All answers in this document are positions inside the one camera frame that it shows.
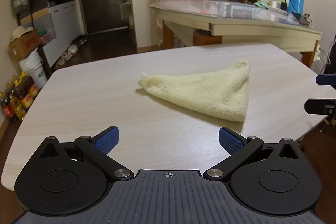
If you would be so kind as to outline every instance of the floor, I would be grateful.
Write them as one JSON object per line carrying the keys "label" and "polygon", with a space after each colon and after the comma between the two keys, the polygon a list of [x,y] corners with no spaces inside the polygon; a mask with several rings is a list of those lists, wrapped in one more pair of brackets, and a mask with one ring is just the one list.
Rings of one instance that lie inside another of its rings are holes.
{"label": "floor", "polygon": [[[0,141],[0,174],[20,122],[11,123]],[[327,224],[336,223],[336,128],[312,130],[303,140],[304,153],[322,181],[316,213]],[[22,213],[14,192],[0,185],[0,223],[9,224]]]}
{"label": "floor", "polygon": [[73,66],[136,53],[134,30],[117,30],[89,36],[88,41],[80,47],[79,53],[67,61],[67,65]]}

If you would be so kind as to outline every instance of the folded towel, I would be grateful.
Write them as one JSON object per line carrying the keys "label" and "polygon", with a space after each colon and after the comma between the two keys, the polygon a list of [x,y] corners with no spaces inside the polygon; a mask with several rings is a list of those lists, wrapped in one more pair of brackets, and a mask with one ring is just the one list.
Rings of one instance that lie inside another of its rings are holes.
{"label": "folded towel", "polygon": [[138,84],[149,94],[181,107],[244,122],[249,102],[250,71],[248,62],[240,61],[215,72],[145,76]]}

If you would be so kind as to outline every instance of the table leg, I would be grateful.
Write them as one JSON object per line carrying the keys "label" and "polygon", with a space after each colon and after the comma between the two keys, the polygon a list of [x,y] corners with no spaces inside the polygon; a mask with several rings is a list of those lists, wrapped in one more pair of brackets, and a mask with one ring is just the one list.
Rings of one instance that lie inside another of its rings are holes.
{"label": "table leg", "polygon": [[302,63],[305,64],[308,68],[311,67],[311,65],[314,62],[314,56],[316,54],[316,49],[317,49],[317,45],[319,44],[319,41],[316,40],[315,43],[315,47],[314,47],[314,51],[313,52],[302,52]]}
{"label": "table leg", "polygon": [[162,21],[162,37],[163,37],[163,49],[167,50],[174,48],[174,33],[169,29],[165,22]]}
{"label": "table leg", "polygon": [[208,31],[198,30],[193,35],[193,46],[221,44],[221,36],[212,36]]}

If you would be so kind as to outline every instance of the straw hat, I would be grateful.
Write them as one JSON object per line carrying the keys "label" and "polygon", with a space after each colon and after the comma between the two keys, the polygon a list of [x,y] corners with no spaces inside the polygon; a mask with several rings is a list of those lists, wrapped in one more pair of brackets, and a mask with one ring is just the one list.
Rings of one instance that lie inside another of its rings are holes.
{"label": "straw hat", "polygon": [[25,33],[31,32],[32,30],[34,30],[32,27],[28,27],[27,29],[23,26],[19,26],[17,27],[12,34],[12,41],[14,41],[15,39],[21,37],[22,35],[24,35]]}

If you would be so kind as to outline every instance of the oil bottle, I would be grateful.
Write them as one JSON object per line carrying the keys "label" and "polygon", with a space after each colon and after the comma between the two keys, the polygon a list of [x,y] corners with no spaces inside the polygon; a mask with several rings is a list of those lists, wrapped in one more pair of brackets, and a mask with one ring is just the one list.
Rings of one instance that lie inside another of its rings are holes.
{"label": "oil bottle", "polygon": [[18,118],[22,121],[26,115],[25,109],[21,105],[19,99],[14,95],[14,92],[12,92],[9,97],[10,97],[10,105],[12,109],[14,110]]}
{"label": "oil bottle", "polygon": [[0,91],[0,98],[1,98],[1,102],[0,105],[2,107],[2,109],[4,110],[4,112],[6,113],[6,116],[12,121],[15,122],[17,120],[17,115],[15,114],[9,97],[7,94],[3,94],[2,91]]}
{"label": "oil bottle", "polygon": [[34,84],[33,78],[31,76],[27,75],[24,71],[21,72],[20,78],[21,78],[21,82],[26,86],[26,88],[29,92],[29,95],[32,98],[35,98],[38,95],[39,90],[36,87],[36,85]]}
{"label": "oil bottle", "polygon": [[19,99],[21,105],[25,109],[30,108],[33,103],[33,98],[29,95],[29,92],[26,86],[21,82],[21,79],[16,79],[15,84],[15,96]]}
{"label": "oil bottle", "polygon": [[15,85],[14,85],[14,83],[11,83],[11,84],[10,83],[6,83],[6,94],[7,94],[8,98],[9,98],[12,90],[15,91]]}

